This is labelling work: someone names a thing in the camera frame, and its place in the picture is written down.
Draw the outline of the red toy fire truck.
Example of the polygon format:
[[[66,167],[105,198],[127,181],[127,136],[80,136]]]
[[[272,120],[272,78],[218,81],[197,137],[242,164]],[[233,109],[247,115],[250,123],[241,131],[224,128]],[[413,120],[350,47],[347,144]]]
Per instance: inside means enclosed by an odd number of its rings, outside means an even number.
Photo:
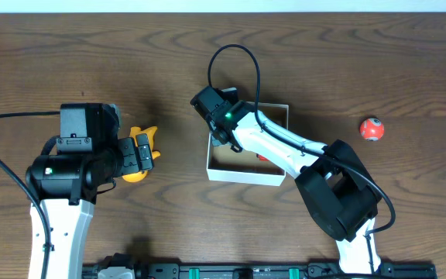
[[[262,156],[260,154],[256,154],[256,156],[260,161],[269,161],[267,158],[265,158],[264,156]]]

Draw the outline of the yellow grey toy dump truck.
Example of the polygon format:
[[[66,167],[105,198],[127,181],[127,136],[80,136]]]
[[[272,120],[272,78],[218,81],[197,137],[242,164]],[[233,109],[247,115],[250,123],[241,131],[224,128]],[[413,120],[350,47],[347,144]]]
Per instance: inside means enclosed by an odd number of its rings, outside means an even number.
[[[222,143],[213,136],[211,137],[211,144],[212,146],[222,146]]]

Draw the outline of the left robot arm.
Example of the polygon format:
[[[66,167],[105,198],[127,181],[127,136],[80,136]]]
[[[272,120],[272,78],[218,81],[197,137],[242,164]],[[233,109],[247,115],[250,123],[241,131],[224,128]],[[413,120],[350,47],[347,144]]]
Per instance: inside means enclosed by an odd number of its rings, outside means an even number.
[[[147,134],[120,139],[120,127],[121,114],[114,104],[61,105],[59,136],[46,143],[26,172],[37,198],[30,209],[29,277],[81,277],[99,187],[153,169]]]

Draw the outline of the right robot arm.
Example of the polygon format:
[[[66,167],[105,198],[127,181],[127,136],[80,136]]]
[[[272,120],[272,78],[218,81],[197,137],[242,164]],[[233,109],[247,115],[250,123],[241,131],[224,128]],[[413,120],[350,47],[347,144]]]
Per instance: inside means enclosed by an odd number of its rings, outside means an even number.
[[[382,195],[347,143],[304,139],[238,99],[235,88],[207,86],[190,104],[218,143],[236,153],[261,155],[294,179],[311,218],[337,243],[344,273],[373,274],[379,269],[371,235]]]

